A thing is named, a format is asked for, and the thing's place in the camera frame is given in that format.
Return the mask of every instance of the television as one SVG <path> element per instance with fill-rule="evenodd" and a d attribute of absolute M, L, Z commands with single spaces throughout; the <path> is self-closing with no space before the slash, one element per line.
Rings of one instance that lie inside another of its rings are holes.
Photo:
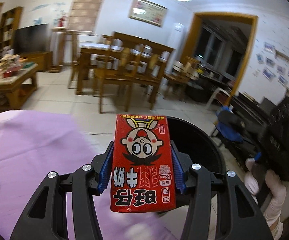
<path fill-rule="evenodd" d="M 39 24 L 15 31 L 14 54 L 47 51 L 48 24 Z"/>

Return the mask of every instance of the cartoon eye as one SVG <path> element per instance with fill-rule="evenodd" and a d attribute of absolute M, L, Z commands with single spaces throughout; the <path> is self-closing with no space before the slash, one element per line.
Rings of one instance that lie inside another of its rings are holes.
<path fill-rule="evenodd" d="M 141 145 L 139 144 L 139 143 L 134 143 L 133 145 L 132 145 L 132 152 L 134 153 L 134 154 L 139 154 L 140 153 L 140 151 L 141 151 Z"/>
<path fill-rule="evenodd" d="M 144 145 L 144 153 L 147 154 L 147 155 L 152 153 L 152 146 L 151 146 L 150 143 L 146 143 Z"/>

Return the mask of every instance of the silver screw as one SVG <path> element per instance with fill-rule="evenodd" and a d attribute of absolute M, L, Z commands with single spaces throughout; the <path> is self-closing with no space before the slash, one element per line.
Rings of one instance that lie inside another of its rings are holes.
<path fill-rule="evenodd" d="M 196 170 L 196 171 L 201 169 L 201 165 L 198 164 L 198 163 L 192 164 L 191 167 L 192 167 L 194 170 Z"/>
<path fill-rule="evenodd" d="M 91 165 L 90 165 L 90 164 L 84 165 L 84 166 L 83 166 L 83 170 L 84 170 L 84 171 L 89 171 L 89 170 L 91 170 Z"/>
<path fill-rule="evenodd" d="M 56 173 L 54 171 L 51 171 L 48 173 L 48 178 L 52 179 L 56 176 Z"/>
<path fill-rule="evenodd" d="M 236 176 L 236 173 L 234 171 L 227 171 L 227 175 L 231 178 Z"/>

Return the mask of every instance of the bookshelf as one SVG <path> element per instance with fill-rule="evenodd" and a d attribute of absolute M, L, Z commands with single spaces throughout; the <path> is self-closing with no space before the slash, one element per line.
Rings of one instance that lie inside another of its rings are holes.
<path fill-rule="evenodd" d="M 18 29 L 23 7 L 15 7 L 1 15 L 0 21 L 0 58 L 3 47 L 13 46 L 14 31 Z"/>

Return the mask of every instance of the table covered with purple cloth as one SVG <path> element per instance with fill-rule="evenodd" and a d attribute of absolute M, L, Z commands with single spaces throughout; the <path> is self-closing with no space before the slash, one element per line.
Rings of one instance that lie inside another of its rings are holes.
<path fill-rule="evenodd" d="M 87 143 L 70 115 L 36 111 L 0 114 L 0 234 L 9 239 L 28 200 L 50 171 L 76 171 L 101 152 Z M 110 189 L 94 203 L 104 239 L 172 240 L 153 213 L 110 211 Z M 69 239 L 75 239 L 71 194 L 67 194 Z"/>

